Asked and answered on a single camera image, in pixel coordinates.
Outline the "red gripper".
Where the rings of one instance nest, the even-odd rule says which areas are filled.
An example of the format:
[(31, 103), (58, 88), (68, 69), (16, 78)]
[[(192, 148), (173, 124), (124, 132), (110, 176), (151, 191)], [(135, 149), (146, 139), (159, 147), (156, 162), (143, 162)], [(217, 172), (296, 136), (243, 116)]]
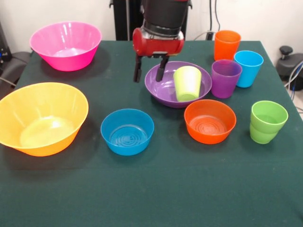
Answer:
[(184, 35), (181, 31), (177, 37), (161, 37), (152, 35), (141, 27), (136, 28), (133, 31), (133, 49), (137, 54), (135, 57), (134, 82), (140, 82), (142, 56), (165, 54), (167, 56), (162, 56), (156, 75), (156, 81), (161, 82), (169, 56), (179, 54), (184, 46), (184, 41)]

